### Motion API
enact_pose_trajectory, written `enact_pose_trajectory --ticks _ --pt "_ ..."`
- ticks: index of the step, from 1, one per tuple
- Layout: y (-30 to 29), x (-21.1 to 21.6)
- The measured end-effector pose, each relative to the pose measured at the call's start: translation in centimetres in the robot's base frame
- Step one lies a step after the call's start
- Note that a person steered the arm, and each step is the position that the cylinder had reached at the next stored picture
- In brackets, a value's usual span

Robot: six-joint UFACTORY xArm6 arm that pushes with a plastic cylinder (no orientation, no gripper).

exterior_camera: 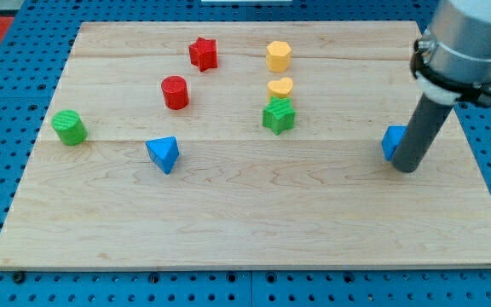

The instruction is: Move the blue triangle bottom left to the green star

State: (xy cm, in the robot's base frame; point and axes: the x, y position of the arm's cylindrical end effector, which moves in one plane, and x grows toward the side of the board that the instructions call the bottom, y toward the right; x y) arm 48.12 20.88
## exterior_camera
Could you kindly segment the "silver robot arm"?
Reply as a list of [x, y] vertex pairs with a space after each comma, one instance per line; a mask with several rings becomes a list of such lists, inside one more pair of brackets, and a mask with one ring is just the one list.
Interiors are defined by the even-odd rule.
[[491, 0], [443, 0], [414, 43], [411, 71], [444, 106], [491, 107]]

